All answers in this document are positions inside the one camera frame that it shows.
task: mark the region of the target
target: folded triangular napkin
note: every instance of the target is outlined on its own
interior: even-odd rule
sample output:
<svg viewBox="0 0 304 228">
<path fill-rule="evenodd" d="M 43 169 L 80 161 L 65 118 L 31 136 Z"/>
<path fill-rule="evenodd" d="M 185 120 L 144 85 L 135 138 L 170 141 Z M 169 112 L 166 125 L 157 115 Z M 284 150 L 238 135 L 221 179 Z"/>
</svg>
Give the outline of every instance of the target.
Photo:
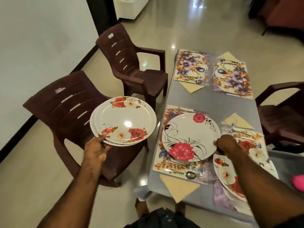
<svg viewBox="0 0 304 228">
<path fill-rule="evenodd" d="M 189 93 L 193 93 L 205 86 L 201 86 L 201 85 L 196 85 L 196 84 L 192 84 L 192 83 L 187 83 L 187 82 L 179 82 L 186 90 L 188 90 Z"/>
<path fill-rule="evenodd" d="M 168 191 L 174 198 L 176 203 L 179 203 L 193 191 L 200 187 L 200 184 L 178 179 L 167 175 L 160 175 L 161 180 L 166 185 Z"/>
<path fill-rule="evenodd" d="M 226 52 L 223 53 L 222 55 L 218 56 L 217 58 L 224 58 L 227 60 L 232 60 L 232 61 L 238 61 L 238 59 L 236 59 L 231 53 Z"/>
<path fill-rule="evenodd" d="M 236 126 L 240 128 L 246 129 L 254 129 L 248 122 L 242 119 L 236 113 L 232 114 L 230 117 L 226 118 L 224 121 L 221 122 L 222 125 L 229 125 L 229 126 Z"/>
</svg>

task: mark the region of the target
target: tiled floor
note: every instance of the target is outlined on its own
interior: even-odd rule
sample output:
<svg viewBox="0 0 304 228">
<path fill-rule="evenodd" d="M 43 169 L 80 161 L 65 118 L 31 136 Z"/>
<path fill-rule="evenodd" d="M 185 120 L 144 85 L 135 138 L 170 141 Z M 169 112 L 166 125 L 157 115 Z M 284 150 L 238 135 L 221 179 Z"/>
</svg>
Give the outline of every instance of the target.
<svg viewBox="0 0 304 228">
<path fill-rule="evenodd" d="M 268 85 L 303 81 L 303 45 L 295 38 L 266 33 L 258 20 L 249 20 L 250 0 L 152 0 L 135 22 L 124 22 L 137 46 L 166 50 L 166 70 L 171 77 L 178 48 L 213 52 L 230 51 L 247 63 L 254 96 Z M 139 54 L 142 69 L 158 69 L 159 59 Z M 123 86 L 111 72 L 100 51 L 83 70 L 103 94 L 123 95 Z M 276 104 L 294 90 L 280 91 L 267 103 Z M 164 99 L 158 98 L 160 119 Z M 153 150 L 154 136 L 149 138 Z M 72 156 L 80 163 L 82 150 L 66 142 Z M 141 152 L 122 174 L 123 185 L 97 191 L 90 227 L 124 227 L 136 220 L 132 195 L 134 180 L 146 165 Z M 0 165 L 0 227 L 35 227 L 63 194 L 72 177 L 55 152 L 50 130 L 38 121 Z M 171 199 L 152 195 L 148 207 L 173 209 Z M 250 227 L 228 217 L 187 207 L 187 217 L 201 227 Z"/>
</svg>

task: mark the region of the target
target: person's left arm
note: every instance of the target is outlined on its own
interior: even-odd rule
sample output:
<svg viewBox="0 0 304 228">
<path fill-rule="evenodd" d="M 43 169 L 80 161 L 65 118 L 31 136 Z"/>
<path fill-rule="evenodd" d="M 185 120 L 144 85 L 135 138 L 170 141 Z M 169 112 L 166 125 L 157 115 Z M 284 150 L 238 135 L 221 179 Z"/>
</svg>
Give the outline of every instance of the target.
<svg viewBox="0 0 304 228">
<path fill-rule="evenodd" d="M 101 165 L 111 148 L 103 148 L 106 134 L 93 138 L 85 145 L 84 158 L 77 177 L 39 223 L 38 228 L 84 228 L 89 226 L 97 191 Z"/>
</svg>

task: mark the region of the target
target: stack of plates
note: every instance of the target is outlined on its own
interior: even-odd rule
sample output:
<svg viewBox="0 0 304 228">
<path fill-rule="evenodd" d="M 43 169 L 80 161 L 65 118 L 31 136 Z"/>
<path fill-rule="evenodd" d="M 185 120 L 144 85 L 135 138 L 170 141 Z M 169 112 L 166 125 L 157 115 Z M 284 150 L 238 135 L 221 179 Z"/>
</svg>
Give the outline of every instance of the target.
<svg viewBox="0 0 304 228">
<path fill-rule="evenodd" d="M 90 127 L 98 137 L 107 133 L 104 140 L 112 146 L 131 146 L 149 137 L 156 126 L 152 107 L 134 97 L 112 98 L 99 105 L 90 118 Z"/>
<path fill-rule="evenodd" d="M 175 159 L 194 162 L 210 157 L 220 138 L 217 124 L 209 117 L 198 113 L 181 114 L 172 118 L 162 133 L 165 150 Z"/>
</svg>

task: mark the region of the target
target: dining table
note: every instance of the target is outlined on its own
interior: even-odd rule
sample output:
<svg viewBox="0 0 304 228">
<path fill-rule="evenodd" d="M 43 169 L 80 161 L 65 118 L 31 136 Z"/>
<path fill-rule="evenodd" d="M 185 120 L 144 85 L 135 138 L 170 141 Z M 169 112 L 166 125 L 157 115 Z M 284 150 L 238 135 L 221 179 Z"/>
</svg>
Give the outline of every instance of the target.
<svg viewBox="0 0 304 228">
<path fill-rule="evenodd" d="M 210 63 L 215 59 L 215 55 L 210 56 Z M 237 113 L 241 118 L 245 119 L 253 128 L 254 131 L 263 134 L 257 106 L 254 99 L 246 99 L 235 96 L 229 96 L 217 92 L 213 92 L 212 85 L 205 86 L 193 93 L 189 93 L 177 80 L 174 80 L 172 75 L 171 83 L 167 93 L 166 106 L 173 105 L 177 107 L 184 107 L 188 109 L 195 109 L 198 111 L 204 111 L 208 114 L 212 120 L 218 125 L 227 117 L 233 113 Z M 155 150 L 153 159 L 156 155 L 157 144 L 160 140 L 161 128 L 164 122 L 163 112 L 162 120 L 159 126 L 157 139 L 155 141 Z M 165 184 L 160 178 L 161 172 L 153 170 L 153 161 L 150 166 L 150 172 L 148 174 L 148 180 L 146 185 L 138 186 L 134 189 L 134 194 L 139 198 L 146 198 L 150 193 L 155 192 L 157 194 L 172 198 L 172 195 L 166 188 Z M 186 196 L 182 201 L 193 207 L 208 210 L 218 214 L 227 215 L 231 218 L 252 223 L 254 227 L 258 227 L 253 216 L 245 215 L 237 211 L 231 211 L 225 208 L 216 207 L 214 203 L 213 183 L 200 184 L 200 187 Z"/>
</svg>

